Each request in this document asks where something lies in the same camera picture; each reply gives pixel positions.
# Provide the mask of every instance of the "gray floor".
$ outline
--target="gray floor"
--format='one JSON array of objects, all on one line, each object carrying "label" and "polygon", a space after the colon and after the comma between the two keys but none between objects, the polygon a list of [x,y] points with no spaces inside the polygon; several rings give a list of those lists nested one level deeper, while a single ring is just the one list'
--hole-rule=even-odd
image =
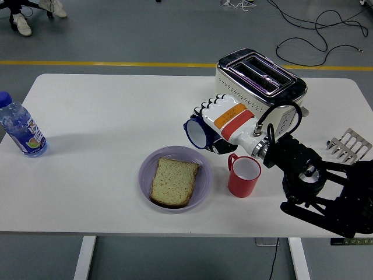
[{"label": "gray floor", "polygon": [[[347,19],[364,9],[358,0],[275,2],[287,13],[311,21],[325,10],[335,9]],[[314,30],[286,23],[267,1],[255,1],[257,7],[249,12],[220,7],[219,0],[163,0],[162,3],[63,0],[62,3],[68,13],[66,19],[50,20],[44,12],[33,10],[28,19],[33,34],[28,38],[14,32],[8,22],[9,11],[0,10],[0,61],[213,64],[234,50],[253,48],[280,65],[288,65],[276,57],[275,50],[289,37],[302,37],[323,48]],[[31,14],[27,8],[23,12]],[[372,31],[372,9],[354,19]],[[320,18],[323,24],[338,20],[331,13]],[[340,48],[332,52],[325,63],[338,69],[295,69],[293,72],[302,77],[352,79],[373,107],[373,34],[364,37],[358,27],[346,25],[322,29],[320,33],[330,48],[351,44],[364,52]],[[299,42],[288,42],[280,51],[299,64],[317,64],[325,57]],[[365,71],[340,68],[354,66],[366,68]],[[78,66],[73,63],[58,66],[24,62],[6,65],[1,62],[0,89],[23,101],[35,78],[44,73],[213,76],[214,72],[213,67]],[[72,279],[81,241],[81,236],[1,235],[0,279]],[[304,239],[303,242],[312,280],[371,279],[373,268],[369,260],[373,246],[331,247],[325,239]],[[256,247],[253,239],[99,237],[90,279],[268,279],[273,255],[273,248]],[[285,239],[281,239],[273,279],[295,279]]]}]

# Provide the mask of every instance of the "cable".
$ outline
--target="cable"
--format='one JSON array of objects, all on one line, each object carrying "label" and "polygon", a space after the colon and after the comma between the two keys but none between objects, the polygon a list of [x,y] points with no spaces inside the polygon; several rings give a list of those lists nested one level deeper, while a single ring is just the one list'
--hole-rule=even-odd
[{"label": "cable", "polygon": [[279,247],[279,240],[280,240],[280,238],[277,238],[275,257],[273,258],[272,269],[270,270],[269,280],[272,279],[273,269],[274,269],[274,267],[275,267],[275,261],[276,261],[276,256],[277,256],[277,248]]},{"label": "cable", "polygon": [[267,126],[267,137],[268,137],[269,146],[274,145],[276,143],[275,129],[273,128],[273,124],[268,124]]},{"label": "cable", "polygon": [[265,119],[268,117],[268,115],[276,108],[278,107],[281,107],[281,106],[286,106],[286,105],[289,105],[289,106],[293,106],[298,114],[298,121],[297,121],[297,124],[293,127],[293,129],[291,129],[288,133],[291,134],[293,133],[298,127],[299,125],[301,124],[301,121],[302,121],[302,109],[301,107],[299,107],[299,105],[293,101],[280,101],[280,102],[277,102],[276,104],[270,106],[263,114],[262,116],[260,117],[259,121],[258,121],[258,125],[261,125],[263,124],[263,122],[265,121]]},{"label": "cable", "polygon": [[32,10],[32,8],[30,8],[29,6],[23,6],[23,5],[22,5],[21,7],[22,7],[21,9],[23,9],[24,7],[27,7],[27,8],[29,8],[30,11],[31,11],[31,15],[25,15],[24,13],[21,12],[21,14],[22,14],[24,17],[29,18],[30,16],[33,15],[34,11]]},{"label": "cable", "polygon": [[254,0],[242,0],[242,2],[238,3],[236,6],[234,6],[232,3],[229,3],[229,5],[232,6],[233,8],[241,7],[242,10],[244,10],[245,12],[248,12],[249,9],[245,10],[245,8],[256,7],[256,5],[252,3],[253,1]]},{"label": "cable", "polygon": [[[323,64],[326,62],[326,60],[327,60],[327,58],[328,58],[330,52],[333,51],[333,50],[335,50],[336,48],[340,48],[340,47],[350,47],[350,48],[354,48],[355,50],[357,50],[357,51],[359,51],[359,52],[361,52],[361,53],[363,52],[361,49],[359,49],[359,48],[357,48],[357,47],[355,47],[355,46],[353,46],[353,45],[349,45],[349,44],[337,45],[337,46],[333,47],[332,49],[330,49],[330,50],[328,51],[328,49],[329,49],[328,43],[327,43],[327,41],[325,40],[325,38],[320,34],[319,30],[320,30],[320,29],[323,29],[323,28],[326,28],[326,27],[331,27],[331,26],[336,26],[336,25],[344,24],[344,25],[348,25],[348,26],[356,26],[356,27],[359,27],[359,28],[361,29],[361,32],[362,32],[363,36],[364,36],[364,37],[367,37],[367,36],[368,36],[368,33],[369,33],[368,29],[367,29],[365,26],[362,26],[359,22],[357,22],[357,21],[355,21],[355,20],[350,20],[350,19],[352,19],[352,18],[356,17],[357,15],[361,14],[363,11],[369,9],[369,8],[372,7],[373,5],[370,5],[369,7],[366,7],[364,10],[362,10],[362,11],[359,12],[358,14],[356,14],[356,15],[354,15],[354,16],[348,18],[347,20],[343,20],[342,17],[341,17],[341,15],[340,15],[337,11],[335,11],[335,10],[326,10],[326,11],[322,12],[322,13],[317,17],[317,19],[316,19],[315,22],[311,22],[311,21],[308,21],[308,20],[297,19],[296,17],[292,17],[292,16],[290,16],[290,15],[284,13],[284,12],[280,9],[280,7],[279,7],[279,6],[278,6],[278,5],[277,5],[273,0],[267,0],[267,2],[269,2],[272,6],[274,6],[276,9],[278,9],[278,10],[280,11],[282,17],[283,17],[287,22],[289,22],[290,24],[292,24],[292,25],[294,25],[294,26],[297,26],[297,27],[299,27],[299,28],[307,29],[307,30],[316,30],[318,36],[323,40],[323,42],[324,42],[324,44],[325,44],[325,49],[320,49],[320,48],[316,47],[315,45],[313,45],[312,43],[310,43],[309,41],[307,41],[306,39],[299,38],[299,37],[288,38],[288,39],[282,41],[282,42],[281,42],[280,44],[278,44],[277,47],[276,47],[276,55],[277,55],[280,59],[282,59],[283,61],[286,61],[286,62],[291,63],[291,64],[294,64],[294,65],[302,66],[302,67],[317,67],[317,66],[323,65]],[[318,23],[319,18],[320,18],[322,15],[326,14],[326,13],[336,13],[336,14],[338,15],[340,21],[339,21],[339,22],[336,22],[336,23],[333,23],[333,24],[327,24],[327,25],[325,25],[325,24],[321,24],[321,23]],[[312,23],[312,24],[315,25],[315,27],[305,27],[305,26],[302,26],[302,25],[299,25],[299,24],[295,24],[295,23],[289,21],[286,17],[289,17],[289,18],[291,18],[291,19],[294,19],[294,20],[297,20],[297,21],[300,21],[300,22],[304,22],[304,23]],[[319,63],[319,64],[315,64],[315,65],[305,65],[305,64],[298,64],[298,63],[295,63],[295,62],[293,62],[293,61],[290,61],[290,60],[287,60],[287,59],[283,58],[283,57],[279,54],[279,48],[280,48],[280,46],[281,46],[283,43],[285,43],[285,42],[287,42],[287,41],[290,41],[290,40],[301,40],[301,41],[304,41],[304,42],[308,43],[310,46],[312,46],[314,49],[316,49],[316,50],[318,50],[318,51],[320,51],[320,52],[323,52],[323,53],[326,52],[326,55],[325,55],[324,60],[323,60],[321,63]]]}]

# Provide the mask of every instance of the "shoe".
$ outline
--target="shoe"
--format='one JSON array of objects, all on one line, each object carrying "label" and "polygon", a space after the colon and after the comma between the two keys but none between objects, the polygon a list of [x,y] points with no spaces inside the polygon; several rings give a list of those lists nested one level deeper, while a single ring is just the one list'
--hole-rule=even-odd
[{"label": "shoe", "polygon": [[31,35],[31,28],[27,24],[26,20],[24,19],[21,13],[17,13],[13,15],[13,18],[14,18],[13,22],[17,26],[19,33],[21,33],[24,36]]},{"label": "shoe", "polygon": [[39,7],[53,13],[53,15],[59,16],[60,18],[68,16],[62,8],[62,4],[59,0],[40,0]]}]

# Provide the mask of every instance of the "plastic bottle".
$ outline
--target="plastic bottle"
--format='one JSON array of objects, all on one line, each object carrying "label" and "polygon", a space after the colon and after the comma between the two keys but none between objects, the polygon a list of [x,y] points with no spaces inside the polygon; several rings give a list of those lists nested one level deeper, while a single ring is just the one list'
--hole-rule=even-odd
[{"label": "plastic bottle", "polygon": [[24,155],[40,156],[47,150],[47,140],[30,113],[8,92],[0,92],[0,123]]}]

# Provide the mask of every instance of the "toast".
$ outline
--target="toast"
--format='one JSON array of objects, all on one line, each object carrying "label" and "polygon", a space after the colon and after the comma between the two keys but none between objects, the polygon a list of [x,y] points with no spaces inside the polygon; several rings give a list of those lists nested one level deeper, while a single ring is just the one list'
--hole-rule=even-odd
[{"label": "toast", "polygon": [[198,167],[197,163],[160,157],[150,200],[165,208],[187,206],[193,194]]}]

